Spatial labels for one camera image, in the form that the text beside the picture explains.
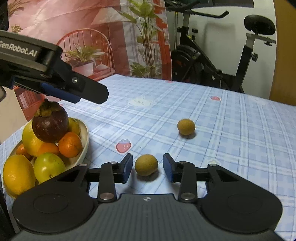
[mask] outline wooden door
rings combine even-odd
[[[276,65],[270,100],[296,106],[296,8],[287,0],[274,0],[276,13]]]

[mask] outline tablecloth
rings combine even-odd
[[[116,192],[178,193],[178,184],[167,181],[162,156],[189,161],[197,167],[217,163],[276,194],[283,215],[276,232],[285,240],[296,238],[296,108],[246,94],[165,80],[113,75],[101,81],[110,92],[96,105],[86,100],[60,103],[70,117],[81,119],[90,131],[85,162],[100,167],[120,161],[127,153],[135,161],[152,154],[158,172],[149,178],[132,170],[127,184]],[[196,124],[194,138],[183,138],[177,123],[189,118]],[[0,146],[0,171],[13,147],[21,140],[22,128]],[[198,195],[206,194],[197,183]],[[96,196],[97,183],[90,195]],[[12,199],[5,194],[11,212]]]

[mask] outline white bowl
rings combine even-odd
[[[76,156],[76,157],[73,157],[73,158],[67,158],[67,157],[64,157],[62,155],[60,155],[61,159],[63,160],[63,162],[65,163],[65,166],[66,166],[66,169],[71,169],[72,167],[75,167],[81,163],[83,163],[84,161],[84,158],[86,156],[86,153],[87,153],[87,149],[89,147],[89,130],[86,126],[86,124],[79,120],[79,119],[75,119],[77,120],[79,126],[80,126],[80,139],[81,139],[81,143],[82,143],[82,151]],[[9,156],[12,156],[12,155],[15,155],[16,154],[16,151],[17,151],[17,148],[22,144],[22,140],[16,145],[16,147],[12,150],[12,152],[10,153]],[[33,157],[31,161],[32,165],[34,166],[34,163],[35,163],[35,160],[36,160],[36,157]]]

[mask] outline grapefruit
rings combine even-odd
[[[38,151],[43,141],[39,140],[33,132],[32,121],[30,121],[22,132],[22,143],[25,150],[32,156],[38,156]]]

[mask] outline exercise bike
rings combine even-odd
[[[191,8],[199,3],[200,1],[194,1],[185,5],[180,2],[165,0],[167,11],[180,12],[183,13],[184,16],[182,27],[177,28],[177,32],[181,33],[180,44],[171,52],[172,80],[243,93],[242,82],[250,60],[252,59],[256,62],[258,59],[258,55],[253,53],[255,39],[264,41],[268,46],[271,46],[271,43],[275,44],[275,40],[259,35],[273,35],[276,31],[275,25],[270,19],[263,16],[246,16],[244,26],[247,30],[252,31],[253,34],[246,34],[247,41],[242,51],[236,75],[226,74],[220,69],[216,69],[211,60],[195,42],[195,35],[198,33],[198,29],[192,29],[192,36],[190,36],[188,32],[190,15],[220,19],[226,17],[229,12],[225,11],[221,15],[213,15],[192,11]]]

